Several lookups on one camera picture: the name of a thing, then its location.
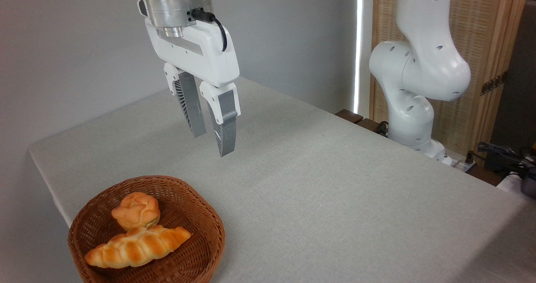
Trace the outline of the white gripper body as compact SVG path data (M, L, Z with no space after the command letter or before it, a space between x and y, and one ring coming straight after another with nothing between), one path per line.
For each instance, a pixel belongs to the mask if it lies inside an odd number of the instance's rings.
M149 18L145 19L145 27L157 56L165 62L216 87L239 77L239 63L227 29L227 47L223 51L222 34L216 24L199 22L185 27L182 37L164 35Z

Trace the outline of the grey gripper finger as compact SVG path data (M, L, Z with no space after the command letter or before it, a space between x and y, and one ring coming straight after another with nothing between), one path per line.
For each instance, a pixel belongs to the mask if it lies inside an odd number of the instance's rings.
M178 98L180 108L194 137L206 134L201 102L195 77L176 66L165 63L163 71L172 96Z
M241 115L239 97L235 83L215 87L203 81L201 96L207 101L209 115L216 135L220 156L235 150L236 118Z

